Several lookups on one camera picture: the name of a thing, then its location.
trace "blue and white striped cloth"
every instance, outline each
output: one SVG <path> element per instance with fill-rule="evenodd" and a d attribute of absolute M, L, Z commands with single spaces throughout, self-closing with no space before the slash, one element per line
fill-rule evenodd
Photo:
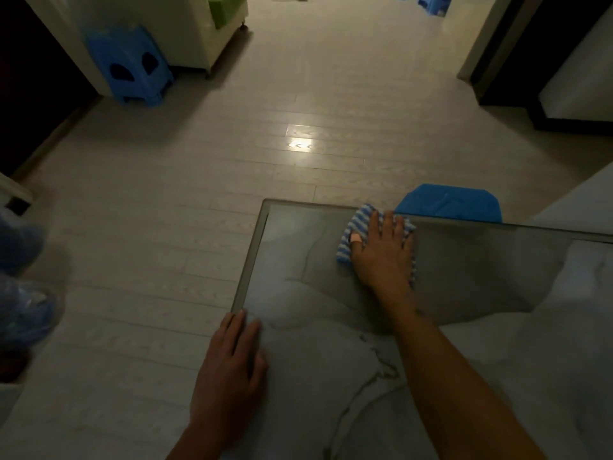
<path fill-rule="evenodd" d="M 347 228 L 343 232 L 343 236 L 341 237 L 341 243 L 337 249 L 337 261 L 339 263 L 351 264 L 351 247 L 349 246 L 349 237 L 351 236 L 351 232 L 355 231 L 360 234 L 362 241 L 366 244 L 368 239 L 368 223 L 370 222 L 370 215 L 376 208 L 373 207 L 370 203 L 366 203 L 362 208 L 356 211 L 356 214 L 353 215 L 351 221 L 347 225 Z M 405 219 L 405 238 L 415 230 L 415 226 L 411 224 L 408 216 L 406 215 L 396 215 L 402 216 Z M 383 224 L 383 212 L 379 211 L 379 227 Z M 413 259 L 413 269 L 411 274 L 411 283 L 413 282 L 415 276 L 415 259 Z"/>

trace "green cushion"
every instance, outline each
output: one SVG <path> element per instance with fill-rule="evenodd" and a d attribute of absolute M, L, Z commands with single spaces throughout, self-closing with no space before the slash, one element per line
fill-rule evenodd
<path fill-rule="evenodd" d="M 215 27 L 221 29 L 232 20 L 245 0 L 208 0 Z"/>

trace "plastic bag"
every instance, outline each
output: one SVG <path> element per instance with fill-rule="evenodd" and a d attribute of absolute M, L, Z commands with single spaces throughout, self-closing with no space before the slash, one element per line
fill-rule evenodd
<path fill-rule="evenodd" d="M 0 349 L 26 349 L 44 339 L 56 309 L 56 296 L 44 286 L 0 275 Z"/>
<path fill-rule="evenodd" d="M 44 245 L 41 227 L 0 207 L 0 272 L 18 274 L 41 254 Z"/>

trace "stool hole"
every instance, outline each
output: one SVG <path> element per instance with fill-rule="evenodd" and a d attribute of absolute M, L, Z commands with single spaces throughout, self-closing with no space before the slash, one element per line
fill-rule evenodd
<path fill-rule="evenodd" d="M 134 76 L 125 66 L 122 66 L 121 64 L 117 63 L 112 63 L 109 69 L 111 72 L 111 77 L 113 79 L 134 82 Z"/>
<path fill-rule="evenodd" d="M 149 52 L 146 52 L 143 54 L 142 62 L 143 62 L 143 68 L 145 69 L 145 72 L 147 73 L 148 76 L 150 76 L 151 73 L 155 71 L 157 66 L 159 66 L 159 62 L 157 62 L 157 59 L 155 58 L 155 56 Z"/>

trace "person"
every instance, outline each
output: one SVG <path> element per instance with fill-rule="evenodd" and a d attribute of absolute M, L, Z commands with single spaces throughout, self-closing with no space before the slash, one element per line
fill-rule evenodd
<path fill-rule="evenodd" d="M 368 241 L 351 235 L 351 261 L 389 316 L 411 394 L 443 459 L 545 459 L 513 412 L 418 306 L 411 287 L 414 235 L 404 221 L 374 211 Z M 265 388 L 267 363 L 251 352 L 260 329 L 228 313 L 211 338 L 197 377 L 189 425 L 167 460 L 216 459 L 246 427 Z"/>

